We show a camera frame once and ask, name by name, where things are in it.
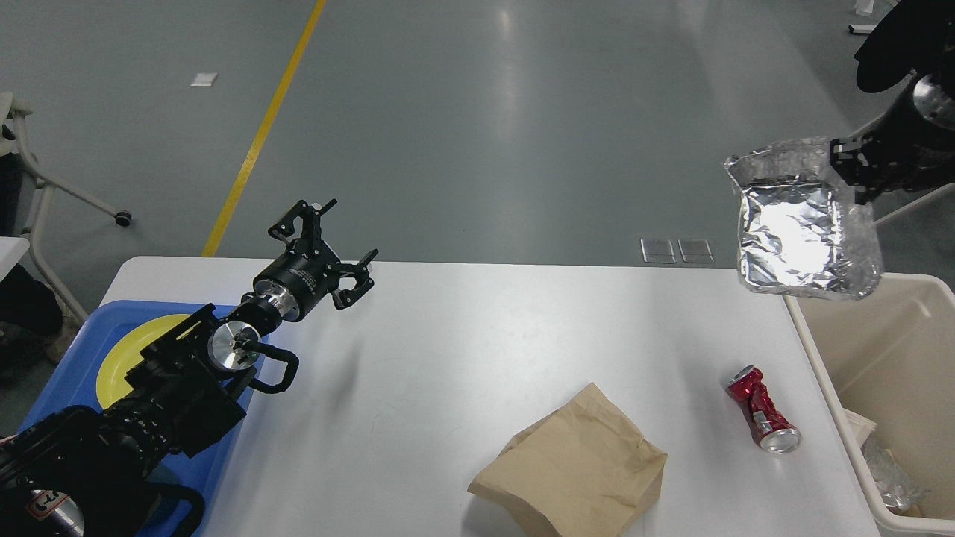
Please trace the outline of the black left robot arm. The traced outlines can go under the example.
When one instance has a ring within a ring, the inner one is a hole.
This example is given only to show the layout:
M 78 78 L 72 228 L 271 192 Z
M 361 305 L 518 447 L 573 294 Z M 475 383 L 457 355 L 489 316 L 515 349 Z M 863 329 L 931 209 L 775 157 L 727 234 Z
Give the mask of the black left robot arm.
M 354 306 L 375 282 L 372 249 L 346 263 L 323 239 L 336 204 L 297 201 L 269 228 L 284 251 L 255 278 L 235 309 L 196 310 L 140 351 L 125 375 L 128 395 L 102 411 L 72 405 L 2 442 L 4 536 L 134 536 L 165 499 L 188 504 L 172 530 L 191 536 L 204 520 L 197 489 L 151 475 L 169 455 L 197 456 L 248 414 L 248 390 L 284 393 L 297 375 L 293 351 L 266 343 L 324 298 Z

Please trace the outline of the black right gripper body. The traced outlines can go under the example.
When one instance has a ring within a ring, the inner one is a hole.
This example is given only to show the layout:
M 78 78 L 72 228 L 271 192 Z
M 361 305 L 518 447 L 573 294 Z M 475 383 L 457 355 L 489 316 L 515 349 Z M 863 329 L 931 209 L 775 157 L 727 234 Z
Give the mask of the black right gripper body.
M 953 183 L 953 96 L 942 78 L 913 78 L 862 136 L 867 193 L 918 192 Z

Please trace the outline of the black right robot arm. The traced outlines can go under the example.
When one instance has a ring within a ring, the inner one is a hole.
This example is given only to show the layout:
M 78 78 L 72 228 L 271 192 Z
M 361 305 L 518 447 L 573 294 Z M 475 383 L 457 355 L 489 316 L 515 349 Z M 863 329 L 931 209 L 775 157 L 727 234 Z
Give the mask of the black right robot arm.
M 953 181 L 954 4 L 901 1 L 855 55 L 857 88 L 877 94 L 901 83 L 892 105 L 859 133 L 830 143 L 833 170 L 871 203 L 895 190 Z

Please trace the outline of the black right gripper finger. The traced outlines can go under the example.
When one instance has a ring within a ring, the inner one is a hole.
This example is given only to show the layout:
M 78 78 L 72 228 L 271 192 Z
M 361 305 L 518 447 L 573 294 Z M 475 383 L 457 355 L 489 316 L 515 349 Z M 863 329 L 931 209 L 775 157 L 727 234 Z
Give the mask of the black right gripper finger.
M 869 137 L 830 140 L 830 166 L 855 189 L 855 203 L 872 203 L 883 193 L 884 163 L 880 144 Z

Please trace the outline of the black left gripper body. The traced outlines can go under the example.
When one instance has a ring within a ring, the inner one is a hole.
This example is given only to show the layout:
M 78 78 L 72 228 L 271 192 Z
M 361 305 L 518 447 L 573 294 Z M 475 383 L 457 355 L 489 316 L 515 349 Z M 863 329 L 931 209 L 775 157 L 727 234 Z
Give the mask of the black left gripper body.
M 339 289 L 343 273 L 336 265 L 341 259 L 333 251 L 317 258 L 286 252 L 254 279 L 252 298 L 276 310 L 280 320 L 302 320 L 325 297 L 331 296 L 338 310 L 345 309 L 345 295 Z

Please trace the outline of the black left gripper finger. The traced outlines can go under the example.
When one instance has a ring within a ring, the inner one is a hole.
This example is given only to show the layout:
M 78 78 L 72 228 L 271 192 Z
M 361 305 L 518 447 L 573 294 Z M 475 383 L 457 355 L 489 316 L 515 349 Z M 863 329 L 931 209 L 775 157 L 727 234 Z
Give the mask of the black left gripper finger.
M 337 198 L 331 198 L 321 205 L 299 200 L 275 224 L 267 228 L 267 234 L 282 242 L 287 254 L 318 258 L 324 244 L 321 218 L 337 203 Z
M 378 254 L 378 249 L 372 249 L 356 264 L 347 264 L 341 260 L 328 264 L 328 281 L 330 281 L 328 293 L 331 295 L 335 309 L 351 308 L 373 288 L 375 282 L 371 276 L 371 264 Z M 350 289 L 341 288 L 342 280 L 352 280 L 354 285 Z

